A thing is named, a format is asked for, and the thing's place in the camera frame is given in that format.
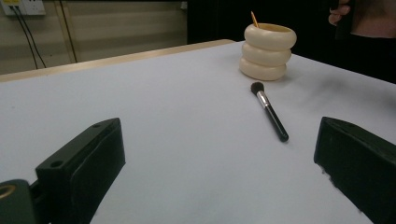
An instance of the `white wall socket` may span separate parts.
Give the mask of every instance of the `white wall socket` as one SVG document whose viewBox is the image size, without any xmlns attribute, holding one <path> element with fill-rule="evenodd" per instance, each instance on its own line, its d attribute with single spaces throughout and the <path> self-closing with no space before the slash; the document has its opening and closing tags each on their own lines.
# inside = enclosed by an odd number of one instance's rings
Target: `white wall socket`
<svg viewBox="0 0 396 224">
<path fill-rule="evenodd" d="M 19 7 L 22 15 L 46 15 L 42 0 L 0 0 L 0 3 L 8 16 L 15 16 L 9 7 Z"/>
</svg>

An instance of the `cup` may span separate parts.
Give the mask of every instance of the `cup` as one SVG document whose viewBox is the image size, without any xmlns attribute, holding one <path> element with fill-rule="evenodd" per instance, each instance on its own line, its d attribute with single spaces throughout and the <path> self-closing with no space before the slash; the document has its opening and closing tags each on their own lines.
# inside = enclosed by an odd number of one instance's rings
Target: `cup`
<svg viewBox="0 0 396 224">
<path fill-rule="evenodd" d="M 277 80 L 286 74 L 286 62 L 297 35 L 288 27 L 259 23 L 245 30 L 245 43 L 239 69 L 248 77 L 258 80 Z"/>
</svg>

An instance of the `brush head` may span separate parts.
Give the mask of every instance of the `brush head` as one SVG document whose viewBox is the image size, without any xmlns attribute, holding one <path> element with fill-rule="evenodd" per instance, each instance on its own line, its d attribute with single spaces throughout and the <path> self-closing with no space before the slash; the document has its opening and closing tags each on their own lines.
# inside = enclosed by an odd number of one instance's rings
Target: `brush head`
<svg viewBox="0 0 396 224">
<path fill-rule="evenodd" d="M 255 82 L 251 84 L 250 90 L 253 92 L 253 94 L 257 95 L 257 92 L 264 91 L 264 85 L 262 85 L 260 82 Z"/>
</svg>

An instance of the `beige container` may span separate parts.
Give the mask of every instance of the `beige container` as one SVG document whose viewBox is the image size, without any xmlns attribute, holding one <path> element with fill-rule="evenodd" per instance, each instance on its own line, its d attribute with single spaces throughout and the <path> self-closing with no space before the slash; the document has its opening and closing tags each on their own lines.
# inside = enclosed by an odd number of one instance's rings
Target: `beige container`
<svg viewBox="0 0 396 224">
<path fill-rule="evenodd" d="M 245 30 L 239 69 L 258 80 L 277 80 L 286 74 L 286 62 L 291 57 L 297 35 L 288 27 L 259 23 Z"/>
</svg>

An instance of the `white tabletop surface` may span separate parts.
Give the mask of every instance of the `white tabletop surface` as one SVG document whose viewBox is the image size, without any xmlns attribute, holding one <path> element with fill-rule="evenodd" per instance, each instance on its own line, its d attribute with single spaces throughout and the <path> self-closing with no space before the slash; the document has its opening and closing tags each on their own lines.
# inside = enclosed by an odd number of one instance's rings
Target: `white tabletop surface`
<svg viewBox="0 0 396 224">
<path fill-rule="evenodd" d="M 396 85 L 292 55 L 264 82 L 281 143 L 238 70 L 242 42 L 0 83 L 0 182 L 120 118 L 127 163 L 92 223 L 352 224 L 371 221 L 313 156 L 322 117 L 396 144 Z"/>
</svg>

